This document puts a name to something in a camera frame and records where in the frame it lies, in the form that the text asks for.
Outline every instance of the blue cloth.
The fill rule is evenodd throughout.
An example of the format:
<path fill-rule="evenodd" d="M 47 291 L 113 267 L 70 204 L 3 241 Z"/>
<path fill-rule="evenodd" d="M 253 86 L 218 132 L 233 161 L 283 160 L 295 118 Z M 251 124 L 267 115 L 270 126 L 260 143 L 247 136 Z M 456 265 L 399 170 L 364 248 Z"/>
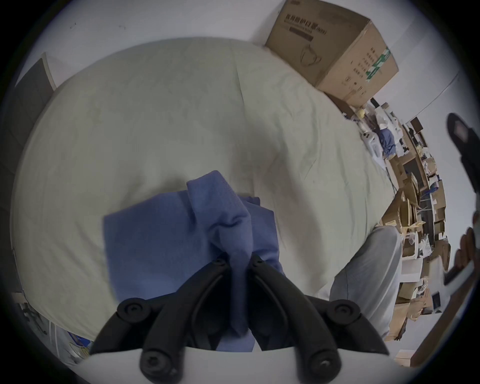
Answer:
<path fill-rule="evenodd" d="M 395 155 L 396 154 L 396 147 L 395 147 L 395 139 L 393 134 L 390 132 L 389 129 L 378 129 L 375 131 L 380 139 L 380 145 L 384 150 L 386 156 Z"/>
<path fill-rule="evenodd" d="M 260 199 L 238 197 L 213 171 L 187 190 L 161 193 L 104 217 L 108 272 L 119 301 L 175 292 L 190 276 L 229 255 L 232 267 L 230 331 L 217 350 L 251 351 L 246 268 L 252 252 L 278 271 L 274 213 Z"/>

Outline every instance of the mattress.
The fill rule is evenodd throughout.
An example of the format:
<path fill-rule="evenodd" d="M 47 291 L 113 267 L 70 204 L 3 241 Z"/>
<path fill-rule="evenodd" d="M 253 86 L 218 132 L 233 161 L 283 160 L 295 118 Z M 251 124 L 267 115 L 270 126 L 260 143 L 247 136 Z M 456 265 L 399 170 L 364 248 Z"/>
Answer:
<path fill-rule="evenodd" d="M 103 216 L 215 169 L 274 211 L 280 261 L 305 294 L 346 265 L 394 197 L 356 125 L 264 48 L 136 46 L 63 83 L 29 138 L 12 201 L 27 300 L 95 339 L 118 305 Z"/>

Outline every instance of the light gray pants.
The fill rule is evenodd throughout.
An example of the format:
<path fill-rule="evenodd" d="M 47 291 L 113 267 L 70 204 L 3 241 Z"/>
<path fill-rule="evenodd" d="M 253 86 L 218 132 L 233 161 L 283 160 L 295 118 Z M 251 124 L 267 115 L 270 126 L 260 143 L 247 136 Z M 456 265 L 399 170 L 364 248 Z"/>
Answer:
<path fill-rule="evenodd" d="M 347 299 L 356 303 L 385 338 L 400 284 L 401 257 L 402 237 L 395 227 L 376 227 L 335 276 L 329 299 Z"/>

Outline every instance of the green label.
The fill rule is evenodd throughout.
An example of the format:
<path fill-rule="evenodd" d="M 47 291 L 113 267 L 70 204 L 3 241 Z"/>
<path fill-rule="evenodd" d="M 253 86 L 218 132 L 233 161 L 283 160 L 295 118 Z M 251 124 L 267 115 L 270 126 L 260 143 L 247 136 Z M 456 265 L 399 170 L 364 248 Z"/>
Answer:
<path fill-rule="evenodd" d="M 373 65 L 370 67 L 370 69 L 365 73 L 367 75 L 367 83 L 370 81 L 370 79 L 373 77 L 373 75 L 375 75 L 378 70 L 382 67 L 382 65 L 384 64 L 384 62 L 387 61 L 387 59 L 390 57 L 391 55 L 391 52 L 390 50 L 387 48 L 386 50 L 384 50 L 384 52 L 380 55 L 380 57 L 378 58 L 378 60 L 373 63 Z"/>

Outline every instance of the plastic bag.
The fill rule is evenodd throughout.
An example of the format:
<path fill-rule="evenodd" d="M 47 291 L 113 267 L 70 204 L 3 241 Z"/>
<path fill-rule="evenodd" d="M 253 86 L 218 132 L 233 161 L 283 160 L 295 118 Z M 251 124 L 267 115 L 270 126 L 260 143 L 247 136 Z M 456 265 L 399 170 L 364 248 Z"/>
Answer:
<path fill-rule="evenodd" d="M 432 247 L 428 240 L 428 235 L 423 236 L 419 243 L 419 257 L 424 258 L 432 254 Z"/>

